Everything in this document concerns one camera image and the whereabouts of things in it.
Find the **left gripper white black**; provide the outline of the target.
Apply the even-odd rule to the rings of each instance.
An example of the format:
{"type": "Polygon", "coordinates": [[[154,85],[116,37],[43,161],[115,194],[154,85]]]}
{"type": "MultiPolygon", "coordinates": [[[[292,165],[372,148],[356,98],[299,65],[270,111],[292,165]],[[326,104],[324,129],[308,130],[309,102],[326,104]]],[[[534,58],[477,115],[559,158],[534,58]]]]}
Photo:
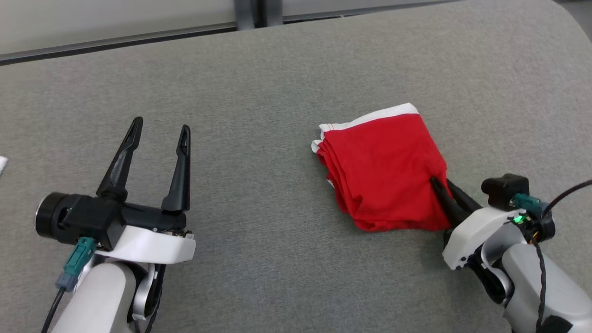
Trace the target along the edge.
{"type": "MultiPolygon", "coordinates": [[[[98,197],[117,202],[127,199],[127,179],[135,150],[142,134],[142,117],[135,117],[125,134],[108,170],[99,185],[98,197]]],[[[186,215],[191,202],[191,130],[184,124],[176,145],[176,165],[167,196],[161,209],[125,205],[124,232],[111,251],[97,250],[97,255],[135,263],[177,264],[194,257],[196,242],[186,232],[186,215]]]]}

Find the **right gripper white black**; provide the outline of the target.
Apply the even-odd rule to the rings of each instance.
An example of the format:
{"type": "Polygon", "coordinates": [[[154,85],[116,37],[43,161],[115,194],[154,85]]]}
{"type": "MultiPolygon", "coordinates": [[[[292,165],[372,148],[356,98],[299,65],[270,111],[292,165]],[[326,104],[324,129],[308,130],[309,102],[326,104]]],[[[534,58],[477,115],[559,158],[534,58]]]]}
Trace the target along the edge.
{"type": "Polygon", "coordinates": [[[462,258],[468,259],[474,254],[505,222],[512,222],[520,213],[526,213],[524,209],[504,211],[495,207],[482,208],[450,179],[442,183],[438,178],[431,177],[431,186],[450,227],[456,227],[443,250],[444,261],[452,270],[461,267],[462,258]]]}

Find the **red Bulls 23 shorts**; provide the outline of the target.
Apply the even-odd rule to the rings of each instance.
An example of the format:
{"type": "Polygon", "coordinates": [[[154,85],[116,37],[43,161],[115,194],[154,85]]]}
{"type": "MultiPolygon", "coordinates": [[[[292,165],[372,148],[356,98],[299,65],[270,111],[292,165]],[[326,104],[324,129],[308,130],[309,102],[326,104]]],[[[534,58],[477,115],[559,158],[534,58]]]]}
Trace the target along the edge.
{"type": "Polygon", "coordinates": [[[446,182],[447,165],[413,104],[319,128],[311,149],[327,168],[339,209],[360,230],[450,227],[431,185],[446,182]]]}

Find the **grey fabric sofa surface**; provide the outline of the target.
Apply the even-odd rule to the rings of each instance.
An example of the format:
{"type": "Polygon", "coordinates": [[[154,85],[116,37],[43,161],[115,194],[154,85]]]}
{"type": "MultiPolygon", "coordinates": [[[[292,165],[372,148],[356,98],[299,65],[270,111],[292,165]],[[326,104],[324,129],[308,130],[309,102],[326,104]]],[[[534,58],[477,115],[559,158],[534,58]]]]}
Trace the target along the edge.
{"type": "Polygon", "coordinates": [[[92,195],[144,118],[127,190],[160,206],[192,134],[194,259],[153,333],[510,333],[442,235],[365,233],[310,148],[320,123],[412,103],[481,204],[518,173],[552,200],[592,179],[592,42],[552,0],[472,0],[0,66],[0,333],[39,333],[71,247],[50,192],[92,195]]]}

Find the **grey partition bottom rail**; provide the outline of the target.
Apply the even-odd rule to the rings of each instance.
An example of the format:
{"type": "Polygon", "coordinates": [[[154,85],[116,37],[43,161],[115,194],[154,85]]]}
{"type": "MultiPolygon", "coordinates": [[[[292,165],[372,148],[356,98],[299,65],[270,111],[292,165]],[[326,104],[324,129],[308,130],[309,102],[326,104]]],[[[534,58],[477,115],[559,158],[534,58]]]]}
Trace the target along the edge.
{"type": "Polygon", "coordinates": [[[184,38],[200,37],[224,32],[237,31],[235,25],[208,25],[203,27],[180,28],[169,31],[149,32],[126,37],[108,38],[97,41],[74,43],[36,50],[0,54],[0,66],[60,58],[97,51],[113,50],[142,44],[159,43],[184,38]]]}
{"type": "Polygon", "coordinates": [[[283,24],[438,6],[465,0],[277,0],[283,24]]]}

